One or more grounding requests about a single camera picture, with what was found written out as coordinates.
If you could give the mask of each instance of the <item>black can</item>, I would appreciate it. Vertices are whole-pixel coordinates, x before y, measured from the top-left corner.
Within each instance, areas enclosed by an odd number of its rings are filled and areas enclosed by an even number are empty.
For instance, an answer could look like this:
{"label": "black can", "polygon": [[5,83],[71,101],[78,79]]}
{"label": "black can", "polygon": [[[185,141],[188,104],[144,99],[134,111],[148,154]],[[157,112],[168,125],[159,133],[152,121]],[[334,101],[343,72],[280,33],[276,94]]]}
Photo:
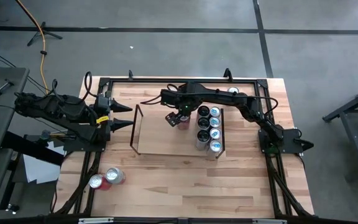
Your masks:
{"label": "black can", "polygon": [[209,147],[209,133],[205,130],[201,130],[197,133],[196,148],[200,151],[206,150]]}
{"label": "black can", "polygon": [[209,108],[207,106],[200,106],[197,110],[197,120],[200,118],[208,118],[209,117]]}
{"label": "black can", "polygon": [[197,121],[197,125],[198,125],[198,128],[200,130],[208,130],[209,129],[209,120],[208,118],[200,118],[198,121]]}

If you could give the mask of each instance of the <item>red can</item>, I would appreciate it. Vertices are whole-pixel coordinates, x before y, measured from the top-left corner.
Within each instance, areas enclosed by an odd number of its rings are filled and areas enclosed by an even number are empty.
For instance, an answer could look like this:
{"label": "red can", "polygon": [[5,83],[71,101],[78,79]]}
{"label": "red can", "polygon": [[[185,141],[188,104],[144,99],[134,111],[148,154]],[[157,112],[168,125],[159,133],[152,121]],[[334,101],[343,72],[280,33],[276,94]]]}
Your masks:
{"label": "red can", "polygon": [[190,116],[182,116],[178,124],[179,130],[187,130],[190,127]]}
{"label": "red can", "polygon": [[95,174],[89,180],[89,186],[91,186],[95,190],[109,190],[111,184],[102,175]]}

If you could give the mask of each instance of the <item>can holder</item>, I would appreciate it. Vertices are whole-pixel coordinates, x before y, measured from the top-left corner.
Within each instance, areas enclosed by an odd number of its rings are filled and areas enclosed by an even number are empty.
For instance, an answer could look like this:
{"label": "can holder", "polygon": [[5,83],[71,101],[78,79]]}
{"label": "can holder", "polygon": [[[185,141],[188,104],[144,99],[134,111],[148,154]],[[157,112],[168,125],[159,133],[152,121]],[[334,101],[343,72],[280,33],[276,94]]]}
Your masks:
{"label": "can holder", "polygon": [[[225,152],[224,136],[224,110],[221,108],[221,144],[222,150],[216,153],[215,159]],[[198,156],[210,157],[206,151],[196,148],[198,127],[196,127],[196,111],[190,118],[188,130],[179,130],[171,127],[165,120],[165,116],[143,113],[140,106],[136,105],[134,124],[132,126],[130,147],[138,155],[158,154],[171,156]]]}

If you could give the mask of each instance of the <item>white paper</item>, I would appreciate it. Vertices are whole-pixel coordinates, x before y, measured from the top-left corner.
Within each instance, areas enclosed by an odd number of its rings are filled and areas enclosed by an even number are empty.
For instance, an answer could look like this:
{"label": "white paper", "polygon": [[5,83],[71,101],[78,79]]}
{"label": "white paper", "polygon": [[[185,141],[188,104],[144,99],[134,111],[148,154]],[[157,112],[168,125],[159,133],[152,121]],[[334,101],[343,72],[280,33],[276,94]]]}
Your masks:
{"label": "white paper", "polygon": [[[54,147],[52,141],[48,142],[48,149],[64,154],[63,146]],[[23,159],[28,182],[37,180],[37,184],[41,184],[59,178],[60,166],[27,155],[23,155]]]}

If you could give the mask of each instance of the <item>silver can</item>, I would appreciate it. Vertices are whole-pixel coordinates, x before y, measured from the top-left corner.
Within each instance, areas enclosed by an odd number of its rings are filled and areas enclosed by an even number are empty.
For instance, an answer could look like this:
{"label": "silver can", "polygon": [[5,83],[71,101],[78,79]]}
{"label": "silver can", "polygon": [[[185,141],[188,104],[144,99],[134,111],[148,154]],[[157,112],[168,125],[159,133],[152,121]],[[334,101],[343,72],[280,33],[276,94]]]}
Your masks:
{"label": "silver can", "polygon": [[208,148],[209,143],[209,133],[205,130],[201,130],[197,133],[197,142],[196,142],[196,148],[199,151],[206,150]]}
{"label": "silver can", "polygon": [[207,106],[200,106],[197,110],[197,120],[200,118],[208,118],[209,108]]}
{"label": "silver can", "polygon": [[209,129],[209,120],[208,118],[200,118],[197,121],[198,128],[200,130],[208,130]]}
{"label": "silver can", "polygon": [[217,117],[212,117],[209,119],[209,125],[211,125],[212,128],[217,128],[221,125],[221,120]]}
{"label": "silver can", "polygon": [[209,148],[207,150],[207,154],[209,156],[216,156],[217,153],[222,151],[222,143],[218,140],[213,140],[209,144]]}
{"label": "silver can", "polygon": [[108,169],[106,172],[106,179],[110,184],[122,184],[125,178],[125,173],[115,167]]}
{"label": "silver can", "polygon": [[221,115],[221,110],[218,107],[214,106],[210,109],[209,114],[211,116],[219,117]]}
{"label": "silver can", "polygon": [[228,90],[230,93],[239,93],[239,89],[237,87],[230,87]]}
{"label": "silver can", "polygon": [[209,131],[209,135],[211,139],[220,139],[221,138],[221,130],[218,128],[213,128]]}

